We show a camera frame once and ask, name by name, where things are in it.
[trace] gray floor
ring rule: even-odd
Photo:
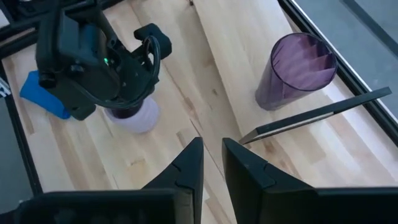
[[[389,86],[382,101],[398,117],[398,59],[341,0],[295,0],[340,54],[375,90]],[[398,42],[397,0],[355,0]]]
[[[0,99],[0,214],[15,209],[32,190],[4,98]]]

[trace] light purple cup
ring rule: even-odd
[[[326,43],[307,33],[286,35],[272,48],[256,101],[276,110],[327,86],[337,71],[336,57]]]

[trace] black cable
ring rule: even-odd
[[[149,72],[151,74],[151,80],[155,80],[159,76],[159,71],[160,71],[160,45],[157,39],[150,35],[147,38],[144,39],[143,41],[143,46],[145,49],[144,52],[144,57],[145,57],[145,64],[149,66]],[[154,64],[150,62],[150,58],[148,55],[150,54],[150,47],[152,47],[153,50],[153,56],[154,56]],[[103,100],[98,99],[94,95],[92,95],[89,91],[87,91],[84,87],[82,87],[79,83],[74,82],[72,80],[72,85],[79,90],[82,94],[84,94],[88,99],[90,99],[93,103],[103,106],[105,108],[110,108],[110,109],[126,109],[126,108],[131,108],[137,106],[141,101],[143,101],[152,91],[152,85],[154,85],[154,82],[149,82],[148,85],[146,86],[146,90],[139,95],[136,99],[131,100],[131,101],[119,101],[119,102],[106,102]]]

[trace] blue object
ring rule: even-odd
[[[39,72],[37,70],[29,72],[19,96],[43,107],[59,118],[70,118],[70,113],[62,102],[39,85]]]

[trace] wooden surface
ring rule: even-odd
[[[336,77],[277,111],[262,110],[254,92],[272,46],[292,32],[277,1],[201,0],[195,6],[242,135],[352,96]],[[254,142],[251,150],[314,186],[397,185],[398,150],[362,106]]]
[[[202,136],[202,223],[236,223],[222,175],[221,138],[239,140],[255,126],[351,96],[336,78],[279,111],[257,106],[254,90],[268,53],[291,32],[277,1],[200,0],[192,7],[184,0],[126,0],[105,14],[129,50],[139,45],[133,31],[150,22],[170,37],[173,53],[162,61],[153,94],[160,120],[147,134],[125,132],[102,108],[84,121],[62,121],[19,98],[28,72],[36,69],[35,46],[3,59],[46,192],[139,189],[193,137]],[[398,151],[362,107],[254,143],[251,149],[316,186],[397,184]]]

